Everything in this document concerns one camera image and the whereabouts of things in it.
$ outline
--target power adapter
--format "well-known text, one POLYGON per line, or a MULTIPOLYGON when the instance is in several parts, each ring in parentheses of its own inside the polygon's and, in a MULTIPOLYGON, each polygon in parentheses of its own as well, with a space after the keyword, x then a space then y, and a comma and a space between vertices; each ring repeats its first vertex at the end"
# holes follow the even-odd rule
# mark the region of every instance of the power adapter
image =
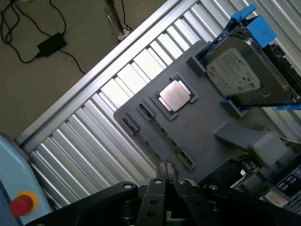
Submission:
POLYGON ((36 57, 48 57, 67 45, 63 34, 56 33, 38 45, 39 53, 36 57))

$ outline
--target floor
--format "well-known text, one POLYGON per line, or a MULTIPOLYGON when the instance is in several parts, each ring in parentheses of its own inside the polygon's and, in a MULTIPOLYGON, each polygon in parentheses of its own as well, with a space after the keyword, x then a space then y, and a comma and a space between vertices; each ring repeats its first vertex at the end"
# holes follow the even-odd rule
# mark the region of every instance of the floor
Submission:
MULTIPOLYGON (((115 46, 118 45, 106 14, 103 0, 52 0, 60 9, 67 23, 64 50, 73 54, 84 71, 91 69, 115 46)), ((0 10, 8 0, 0 1, 0 10)), ((132 28, 139 26, 164 0, 124 0, 126 21, 132 28)), ((63 31, 63 21, 48 0, 32 0, 18 3, 29 14, 41 30, 55 34, 63 31)), ((115 0, 120 18, 123 18, 121 0, 115 0)), ((16 17, 9 11, 8 22, 14 24, 16 17)), ((24 60, 33 58, 37 44, 46 39, 32 22, 21 16, 14 32, 13 45, 24 60)), ((22 64, 15 52, 0 43, 0 132, 12 139, 22 133, 83 74, 74 60, 56 52, 50 57, 40 58, 30 64, 22 64)))

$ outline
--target cable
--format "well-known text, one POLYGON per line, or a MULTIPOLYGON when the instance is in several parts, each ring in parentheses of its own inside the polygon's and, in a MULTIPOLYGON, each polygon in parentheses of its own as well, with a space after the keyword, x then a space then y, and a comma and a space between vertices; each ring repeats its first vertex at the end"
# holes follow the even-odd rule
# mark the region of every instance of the cable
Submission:
POLYGON ((133 29, 126 24, 126 11, 124 9, 124 4, 123 4, 123 0, 121 0, 121 5, 122 5, 122 10, 123 10, 123 23, 125 26, 127 26, 129 29, 131 29, 133 31, 133 29))
MULTIPOLYGON (((48 36, 48 37, 51 37, 51 35, 48 34, 48 33, 46 33, 46 32, 44 32, 44 31, 42 31, 42 30, 39 28, 38 24, 37 24, 37 23, 36 23, 29 15, 27 15, 26 13, 24 13, 24 12, 18 7, 18 5, 17 5, 16 3, 14 4, 14 1, 15 1, 15 0, 10 0, 10 3, 8 4, 8 6, 6 6, 6 7, 4 8, 4 10, 1 12, 1 18, 2 18, 2 21, 1 21, 1 24, 0 24, 0 34, 1 34, 1 39, 2 39, 2 41, 4 42, 4 44, 9 45, 9 46, 16 52, 16 54, 18 55, 19 60, 20 60, 22 63, 28 64, 28 63, 31 63, 32 61, 34 61, 36 58, 38 58, 38 57, 39 57, 39 54, 37 54, 33 59, 31 59, 31 60, 29 60, 29 61, 24 61, 24 60, 21 58, 21 56, 20 56, 20 54, 19 54, 19 51, 18 51, 14 46, 11 45, 11 41, 12 41, 12 39, 13 39, 13 37, 12 37, 12 31, 16 28, 16 26, 17 26, 17 25, 19 24, 19 22, 20 22, 20 16, 18 15, 18 13, 16 12, 16 10, 14 9, 14 6, 20 11, 20 13, 21 13, 22 15, 24 15, 25 17, 27 17, 29 20, 32 21, 32 23, 35 25, 35 27, 38 29, 38 31, 39 31, 40 33, 42 33, 42 34, 44 34, 44 35, 46 35, 46 36, 48 36), (15 15, 17 16, 17 22, 16 22, 11 28, 9 27, 9 25, 8 25, 8 23, 6 22, 5 17, 4 17, 4 13, 5 13, 6 10, 9 9, 9 7, 12 8, 12 10, 13 10, 14 13, 15 13, 15 15), (5 24, 5 26, 8 28, 8 33, 5 35, 5 37, 4 37, 4 35, 3 35, 3 24, 5 24)), ((62 34, 64 34, 64 33, 66 32, 66 22, 65 22, 65 19, 64 19, 62 13, 58 10, 58 8, 56 8, 56 7, 52 4, 51 0, 49 0, 49 3, 50 3, 50 5, 51 5, 53 8, 55 8, 55 9, 59 12, 59 14, 61 15, 61 17, 62 17, 62 19, 63 19, 63 22, 64 22, 64 31, 63 31, 62 34)), ((59 51, 61 51, 62 53, 66 54, 66 55, 68 55, 68 56, 70 56, 70 57, 75 61, 75 63, 77 64, 77 67, 79 68, 79 70, 80 70, 82 73, 85 74, 85 72, 81 69, 81 67, 80 67, 80 65, 79 65, 79 63, 78 63, 78 61, 77 61, 77 59, 76 59, 73 55, 71 55, 70 53, 68 53, 68 52, 66 52, 66 51, 63 51, 63 50, 61 50, 61 49, 60 49, 59 51)))
POLYGON ((50 4, 53 8, 55 8, 55 9, 58 11, 58 13, 61 15, 61 17, 62 17, 62 19, 63 19, 63 22, 64 22, 64 31, 62 32, 62 35, 64 35, 64 34, 66 33, 66 30, 67 30, 67 25, 66 25, 65 18, 63 17, 61 11, 60 11, 57 7, 55 7, 55 6, 52 4, 52 1, 51 1, 51 0, 49 0, 49 4, 50 4))

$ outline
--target sticker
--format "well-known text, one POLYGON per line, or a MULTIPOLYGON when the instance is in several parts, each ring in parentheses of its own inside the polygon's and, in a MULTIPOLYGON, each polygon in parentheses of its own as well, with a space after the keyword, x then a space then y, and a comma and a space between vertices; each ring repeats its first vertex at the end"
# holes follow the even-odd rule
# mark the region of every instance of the sticker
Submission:
POLYGON ((267 193, 265 195, 265 198, 275 206, 281 208, 288 204, 288 201, 284 197, 282 197, 281 195, 279 195, 277 192, 274 191, 270 191, 269 193, 267 193))
POLYGON ((260 88, 260 81, 246 60, 230 48, 206 67, 209 79, 224 97, 260 88))

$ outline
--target red button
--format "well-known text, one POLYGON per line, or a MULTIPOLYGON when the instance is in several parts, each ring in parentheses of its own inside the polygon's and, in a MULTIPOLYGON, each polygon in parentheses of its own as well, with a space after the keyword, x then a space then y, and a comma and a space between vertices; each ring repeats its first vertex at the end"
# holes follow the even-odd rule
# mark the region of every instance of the red button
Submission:
POLYGON ((20 217, 30 212, 33 207, 32 198, 28 195, 21 195, 9 204, 9 211, 16 217, 20 217))

